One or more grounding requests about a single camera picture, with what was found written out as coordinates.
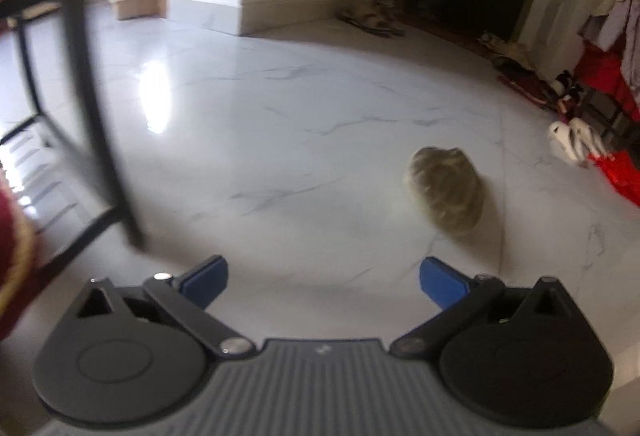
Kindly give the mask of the slippers near dark doorway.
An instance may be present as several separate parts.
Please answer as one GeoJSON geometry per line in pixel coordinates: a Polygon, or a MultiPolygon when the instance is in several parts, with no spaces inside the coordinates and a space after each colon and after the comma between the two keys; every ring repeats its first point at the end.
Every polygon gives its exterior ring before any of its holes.
{"type": "Polygon", "coordinates": [[[398,26],[393,9],[379,3],[349,4],[337,11],[336,18],[363,32],[379,37],[405,35],[405,31],[398,26]]]}

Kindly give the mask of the white sneaker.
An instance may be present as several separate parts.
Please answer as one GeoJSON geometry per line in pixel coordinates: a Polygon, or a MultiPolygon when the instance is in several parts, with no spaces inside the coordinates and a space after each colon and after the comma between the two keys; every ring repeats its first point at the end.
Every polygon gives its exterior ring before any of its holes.
{"type": "Polygon", "coordinates": [[[570,165],[586,166],[590,159],[608,155],[600,134],[581,118],[551,123],[548,138],[554,155],[570,165]]]}

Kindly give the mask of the black metal shoe rack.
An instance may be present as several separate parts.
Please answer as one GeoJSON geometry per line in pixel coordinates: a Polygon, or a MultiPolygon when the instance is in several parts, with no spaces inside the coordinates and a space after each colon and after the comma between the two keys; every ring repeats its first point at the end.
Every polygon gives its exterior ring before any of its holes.
{"type": "Polygon", "coordinates": [[[100,103],[97,15],[86,0],[1,0],[1,159],[51,269],[111,226],[144,245],[100,103]]]}

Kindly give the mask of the cardboard box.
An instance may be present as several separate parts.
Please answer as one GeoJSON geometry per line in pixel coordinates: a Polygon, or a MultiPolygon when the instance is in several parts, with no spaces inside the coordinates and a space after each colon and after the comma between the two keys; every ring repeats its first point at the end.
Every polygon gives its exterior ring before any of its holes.
{"type": "Polygon", "coordinates": [[[116,20],[163,17],[166,0],[110,0],[116,20]]]}

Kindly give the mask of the clothes pile on chair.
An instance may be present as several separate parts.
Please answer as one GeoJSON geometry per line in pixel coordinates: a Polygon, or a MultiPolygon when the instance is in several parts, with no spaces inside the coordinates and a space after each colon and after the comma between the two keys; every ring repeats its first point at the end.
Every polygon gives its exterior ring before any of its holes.
{"type": "Polygon", "coordinates": [[[594,0],[578,35],[577,81],[612,97],[638,123],[639,0],[594,0]]]}

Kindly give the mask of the red plush slipper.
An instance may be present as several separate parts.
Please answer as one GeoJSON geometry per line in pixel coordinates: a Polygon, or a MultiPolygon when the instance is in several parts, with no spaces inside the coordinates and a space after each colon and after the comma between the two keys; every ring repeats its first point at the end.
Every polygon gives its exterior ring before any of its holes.
{"type": "Polygon", "coordinates": [[[40,240],[4,170],[1,170],[0,234],[0,338],[5,340],[37,295],[35,278],[40,240]]]}

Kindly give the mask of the cream slide slipper upturned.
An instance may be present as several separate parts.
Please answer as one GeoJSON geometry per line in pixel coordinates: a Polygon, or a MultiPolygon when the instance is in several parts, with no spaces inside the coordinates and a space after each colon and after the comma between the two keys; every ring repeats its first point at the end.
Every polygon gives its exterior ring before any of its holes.
{"type": "Polygon", "coordinates": [[[405,186],[418,210],[446,236],[465,236],[480,222],[484,182],[459,148],[416,150],[405,172],[405,186]]]}

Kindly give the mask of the red cloth on floor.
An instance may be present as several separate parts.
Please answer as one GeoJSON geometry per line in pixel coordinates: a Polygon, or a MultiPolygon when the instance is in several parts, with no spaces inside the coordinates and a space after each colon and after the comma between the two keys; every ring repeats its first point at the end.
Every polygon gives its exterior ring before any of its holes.
{"type": "Polygon", "coordinates": [[[640,172],[628,151],[616,151],[605,156],[590,154],[588,159],[602,172],[618,194],[635,206],[640,206],[640,172]]]}

